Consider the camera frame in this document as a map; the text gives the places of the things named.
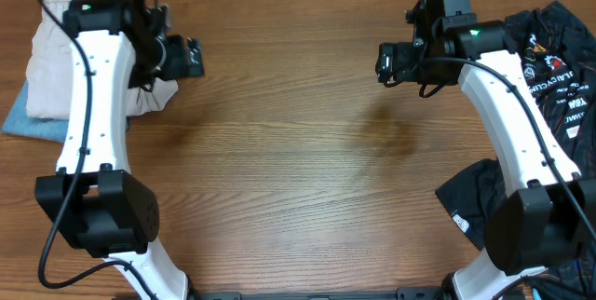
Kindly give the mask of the beige cotton shorts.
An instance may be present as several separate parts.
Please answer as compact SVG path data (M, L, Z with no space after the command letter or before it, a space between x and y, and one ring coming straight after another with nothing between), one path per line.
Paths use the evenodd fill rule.
M67 119L71 113L75 68L73 57L79 52L58 26L71 0L47 0L48 11L32 40L32 56L26 78L29 83L26 114L32 118ZM163 110L178 91L175 81L157 79L151 92L139 88L116 94L127 116L141 116Z

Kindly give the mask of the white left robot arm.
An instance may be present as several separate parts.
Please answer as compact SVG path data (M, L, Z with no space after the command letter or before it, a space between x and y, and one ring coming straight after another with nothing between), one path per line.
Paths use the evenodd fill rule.
M130 172L129 89L201 77L201 46L169 33L169 9L145 0L73 0L55 20L73 50L68 130L53 175L35 198L76 250L116 268L140 299L195 299L189 276L159 240L156 195Z

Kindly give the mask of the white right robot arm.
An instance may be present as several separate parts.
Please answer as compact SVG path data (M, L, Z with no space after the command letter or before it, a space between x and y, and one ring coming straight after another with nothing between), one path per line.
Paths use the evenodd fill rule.
M518 285L579 257L595 239L595 183L551 133L500 20L480 22L470 0L418 0L405 13L409 42L383 43L375 72L388 88L414 82L428 98L457 85L478 111L504 176L506 201L488 221L477 258L439 287L403 299L507 299Z

